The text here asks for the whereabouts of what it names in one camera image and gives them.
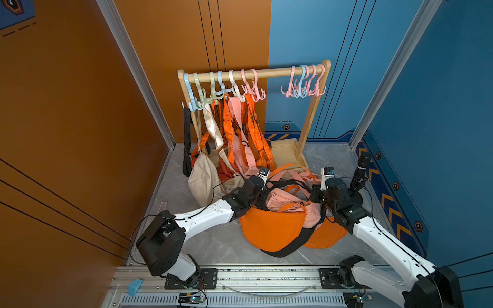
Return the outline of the pink bag middle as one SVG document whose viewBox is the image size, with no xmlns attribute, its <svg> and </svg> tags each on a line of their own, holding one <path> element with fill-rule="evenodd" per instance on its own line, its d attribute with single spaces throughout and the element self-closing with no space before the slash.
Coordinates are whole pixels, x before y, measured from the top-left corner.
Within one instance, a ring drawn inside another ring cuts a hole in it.
<svg viewBox="0 0 493 308">
<path fill-rule="evenodd" d="M 229 151 L 227 157 L 234 170 L 243 175 L 257 175 L 259 168 L 242 129 L 241 101 L 236 96 L 225 97 L 223 127 Z"/>
</svg>

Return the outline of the light blue hook leftmost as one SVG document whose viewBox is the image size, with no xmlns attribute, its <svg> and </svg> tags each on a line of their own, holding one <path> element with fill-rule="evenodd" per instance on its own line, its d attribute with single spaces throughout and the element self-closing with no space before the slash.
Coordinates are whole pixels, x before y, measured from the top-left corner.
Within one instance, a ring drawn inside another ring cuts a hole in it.
<svg viewBox="0 0 493 308">
<path fill-rule="evenodd" d="M 202 103 L 199 103 L 197 98 L 194 96 L 194 93 L 191 88 L 191 84 L 189 82 L 189 74 L 184 73 L 184 82 L 186 85 L 187 93 L 189 95 L 190 102 L 188 103 L 189 109 L 191 112 L 195 112 L 196 110 L 202 110 L 204 108 Z"/>
</svg>

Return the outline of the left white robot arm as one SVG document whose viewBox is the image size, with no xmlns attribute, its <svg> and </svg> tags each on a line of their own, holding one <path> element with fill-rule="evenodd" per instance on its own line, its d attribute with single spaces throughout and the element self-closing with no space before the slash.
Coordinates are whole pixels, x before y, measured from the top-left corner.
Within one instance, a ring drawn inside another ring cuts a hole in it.
<svg viewBox="0 0 493 308">
<path fill-rule="evenodd" d="M 241 187 L 204 208 L 176 215 L 169 210 L 157 214 L 136 241 L 151 276 L 170 274 L 193 284 L 200 275 L 200 267 L 191 256 L 182 253 L 183 244 L 210 228 L 244 216 L 267 196 L 267 180 L 262 174 L 250 176 Z"/>
</svg>

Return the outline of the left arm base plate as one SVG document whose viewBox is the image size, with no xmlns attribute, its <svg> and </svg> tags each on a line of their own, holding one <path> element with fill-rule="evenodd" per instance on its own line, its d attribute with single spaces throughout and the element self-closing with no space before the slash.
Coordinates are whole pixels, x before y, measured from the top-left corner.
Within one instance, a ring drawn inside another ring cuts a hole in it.
<svg viewBox="0 0 493 308">
<path fill-rule="evenodd" d="M 168 274 L 164 288 L 166 290 L 215 290 L 218 280 L 217 268 L 199 269 L 186 281 L 180 280 L 177 276 Z"/>
</svg>

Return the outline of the beige crescent bag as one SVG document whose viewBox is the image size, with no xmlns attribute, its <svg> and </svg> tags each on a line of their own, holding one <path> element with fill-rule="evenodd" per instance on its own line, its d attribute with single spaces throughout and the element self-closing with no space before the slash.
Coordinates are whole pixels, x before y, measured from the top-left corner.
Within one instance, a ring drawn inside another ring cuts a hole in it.
<svg viewBox="0 0 493 308">
<path fill-rule="evenodd" d="M 230 164 L 224 141 L 209 105 L 202 110 L 207 133 L 193 154 L 188 185 L 201 207 L 218 201 L 243 184 L 243 178 Z"/>
</svg>

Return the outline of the green circuit board left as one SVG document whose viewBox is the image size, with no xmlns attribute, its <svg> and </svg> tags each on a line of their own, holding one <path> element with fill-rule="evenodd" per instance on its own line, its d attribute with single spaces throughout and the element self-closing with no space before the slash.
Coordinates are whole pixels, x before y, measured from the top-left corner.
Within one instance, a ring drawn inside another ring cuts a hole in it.
<svg viewBox="0 0 493 308">
<path fill-rule="evenodd" d="M 198 293 L 180 293 L 177 299 L 178 307 L 205 307 L 207 300 Z"/>
</svg>

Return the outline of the pink hook rightmost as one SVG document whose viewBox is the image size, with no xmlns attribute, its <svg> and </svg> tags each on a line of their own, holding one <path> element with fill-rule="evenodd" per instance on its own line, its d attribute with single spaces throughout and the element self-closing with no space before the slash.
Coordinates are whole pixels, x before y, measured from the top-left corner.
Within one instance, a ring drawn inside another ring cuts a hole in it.
<svg viewBox="0 0 493 308">
<path fill-rule="evenodd" d="M 318 65 L 318 67 L 321 68 L 321 72 L 317 79 L 314 91 L 312 92 L 312 95 L 317 97 L 322 96 L 326 92 L 326 87 L 321 84 L 322 78 L 325 76 L 326 67 L 323 64 Z"/>
</svg>

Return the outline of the orange crescent bag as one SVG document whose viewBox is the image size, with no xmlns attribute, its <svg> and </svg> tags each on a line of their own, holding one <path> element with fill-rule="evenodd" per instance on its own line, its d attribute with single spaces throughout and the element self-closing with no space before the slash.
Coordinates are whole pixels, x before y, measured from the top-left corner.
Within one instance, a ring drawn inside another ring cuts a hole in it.
<svg viewBox="0 0 493 308">
<path fill-rule="evenodd" d="M 348 231 L 337 224 L 334 218 L 326 218 L 325 221 L 313 232 L 310 239 L 303 247 L 311 249 L 327 249 L 340 241 Z"/>
<path fill-rule="evenodd" d="M 303 246 L 320 220 L 320 207 L 309 201 L 317 178 L 308 170 L 283 166 L 268 177 L 267 189 L 240 218 L 248 242 L 273 257 L 286 257 Z"/>
</svg>

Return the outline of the wooden clothes rack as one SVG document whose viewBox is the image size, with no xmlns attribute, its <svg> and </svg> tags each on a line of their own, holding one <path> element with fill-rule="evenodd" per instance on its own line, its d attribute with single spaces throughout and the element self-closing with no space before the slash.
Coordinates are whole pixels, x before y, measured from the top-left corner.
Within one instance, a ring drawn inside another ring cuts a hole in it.
<svg viewBox="0 0 493 308">
<path fill-rule="evenodd" d="M 326 67 L 325 76 L 321 81 L 321 84 L 326 87 L 326 82 L 332 63 L 330 60 L 323 60 L 321 64 Z M 225 73 L 222 73 L 221 71 L 200 74 L 193 73 L 189 74 L 188 79 L 194 96 L 197 98 L 198 102 L 202 103 L 204 106 L 205 104 L 211 103 L 213 100 L 218 98 L 218 94 L 215 90 L 215 84 L 223 82 L 223 75 L 225 75 L 227 80 L 231 82 L 233 94 L 237 94 L 239 92 L 236 81 L 240 80 L 244 83 L 244 91 L 256 96 L 260 95 L 258 89 L 259 79 L 289 77 L 290 84 L 284 95 L 286 97 L 294 98 L 306 98 L 309 96 L 311 101 L 300 137 L 298 139 L 278 139 L 272 141 L 273 157 L 279 163 L 298 164 L 299 166 L 297 169 L 300 169 L 301 167 L 308 167 L 303 150 L 306 145 L 319 103 L 323 96 L 317 97 L 312 95 L 321 72 L 321 68 L 319 68 L 318 65 L 320 64 L 311 66 L 302 65 L 300 67 L 292 66 L 290 68 L 260 69 L 258 71 L 251 69 L 249 71 L 228 71 Z M 182 69 L 177 71 L 178 80 L 181 84 L 184 99 L 186 101 L 186 103 L 182 106 L 189 109 L 188 103 L 190 100 L 184 82 L 184 73 L 185 72 Z"/>
</svg>

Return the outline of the circuit board right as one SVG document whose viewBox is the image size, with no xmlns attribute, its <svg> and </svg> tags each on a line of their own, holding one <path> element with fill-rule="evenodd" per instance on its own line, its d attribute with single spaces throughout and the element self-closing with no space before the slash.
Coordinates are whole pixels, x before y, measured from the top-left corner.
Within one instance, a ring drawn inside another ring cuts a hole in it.
<svg viewBox="0 0 493 308">
<path fill-rule="evenodd" d="M 364 308 L 366 302 L 373 301 L 368 293 L 343 293 L 343 296 L 348 308 Z"/>
</svg>

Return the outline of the black crescent bag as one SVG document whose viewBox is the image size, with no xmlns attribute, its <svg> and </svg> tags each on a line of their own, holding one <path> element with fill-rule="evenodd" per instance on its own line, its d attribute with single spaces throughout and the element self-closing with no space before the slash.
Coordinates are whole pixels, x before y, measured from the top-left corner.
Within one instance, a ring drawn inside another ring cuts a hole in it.
<svg viewBox="0 0 493 308">
<path fill-rule="evenodd" d="M 283 186 L 296 182 L 296 180 L 272 182 L 273 186 L 271 191 L 274 189 L 282 189 Z M 295 196 L 309 201 L 310 195 L 306 196 L 299 193 Z M 326 219 L 326 211 L 322 206 L 321 214 L 322 219 L 320 220 L 320 224 L 313 228 L 304 228 L 304 214 L 281 214 L 258 210 L 258 212 L 255 213 L 255 221 L 258 222 L 259 225 L 253 228 L 255 231 L 254 246 L 263 250 L 268 255 L 274 257 L 286 257 L 302 247 L 310 239 L 313 232 L 324 222 Z"/>
</svg>

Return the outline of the blue sponge block left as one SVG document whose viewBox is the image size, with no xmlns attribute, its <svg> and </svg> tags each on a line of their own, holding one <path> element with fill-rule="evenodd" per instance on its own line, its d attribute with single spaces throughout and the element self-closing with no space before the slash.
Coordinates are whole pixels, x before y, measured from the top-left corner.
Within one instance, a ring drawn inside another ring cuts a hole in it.
<svg viewBox="0 0 493 308">
<path fill-rule="evenodd" d="M 139 292 L 140 287 L 143 284 L 143 280 L 137 278 L 134 280 L 129 286 L 128 286 L 128 291 L 127 294 L 128 296 L 136 296 L 137 293 Z"/>
</svg>

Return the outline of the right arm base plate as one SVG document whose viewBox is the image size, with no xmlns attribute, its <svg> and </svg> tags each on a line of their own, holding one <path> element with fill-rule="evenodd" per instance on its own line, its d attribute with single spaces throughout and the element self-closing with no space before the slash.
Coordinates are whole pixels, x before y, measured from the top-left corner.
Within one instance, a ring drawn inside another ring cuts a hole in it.
<svg viewBox="0 0 493 308">
<path fill-rule="evenodd" d="M 323 290 L 345 289 L 339 276 L 340 268 L 320 268 L 318 270 Z"/>
</svg>

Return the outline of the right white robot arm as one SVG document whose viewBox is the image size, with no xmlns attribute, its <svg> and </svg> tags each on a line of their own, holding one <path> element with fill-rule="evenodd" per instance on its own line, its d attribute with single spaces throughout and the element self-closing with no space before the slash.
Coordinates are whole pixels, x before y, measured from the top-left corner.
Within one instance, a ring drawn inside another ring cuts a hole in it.
<svg viewBox="0 0 493 308">
<path fill-rule="evenodd" d="M 369 287 L 399 307 L 463 307 L 456 273 L 447 266 L 435 266 L 382 227 L 363 207 L 362 187 L 358 183 L 351 188 L 340 178 L 327 178 L 313 186 L 310 199 L 329 210 L 337 225 L 370 246 L 396 274 L 353 255 L 340 262 L 341 285 Z"/>
</svg>

